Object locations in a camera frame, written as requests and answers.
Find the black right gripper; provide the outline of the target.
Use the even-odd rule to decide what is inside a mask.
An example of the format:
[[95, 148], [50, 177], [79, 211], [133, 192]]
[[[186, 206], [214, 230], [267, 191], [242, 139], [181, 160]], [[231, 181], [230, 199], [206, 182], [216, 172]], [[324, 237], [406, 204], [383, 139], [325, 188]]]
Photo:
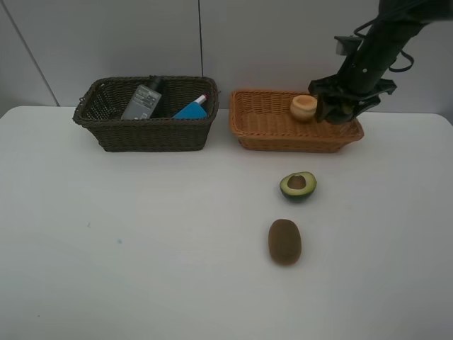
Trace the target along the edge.
[[380, 95], [396, 90], [394, 81], [377, 79], [361, 74], [356, 77], [340, 75], [340, 73], [322, 79], [313, 80], [309, 84], [309, 93], [317, 96], [316, 121], [329, 122], [331, 113], [335, 112], [336, 104], [351, 105], [350, 121], [360, 114], [378, 106]]

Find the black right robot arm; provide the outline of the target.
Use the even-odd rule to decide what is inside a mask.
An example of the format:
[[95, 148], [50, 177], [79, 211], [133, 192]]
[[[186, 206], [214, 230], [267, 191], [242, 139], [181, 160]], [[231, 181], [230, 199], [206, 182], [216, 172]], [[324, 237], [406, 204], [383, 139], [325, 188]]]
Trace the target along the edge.
[[380, 95], [391, 95], [396, 84], [384, 79], [398, 56], [410, 64], [414, 59], [405, 45], [427, 25], [452, 19], [451, 1], [380, 1], [378, 14], [356, 28], [352, 35], [337, 36], [337, 55], [345, 59], [334, 75], [313, 80], [309, 93], [317, 98], [317, 122], [340, 125], [380, 104]]

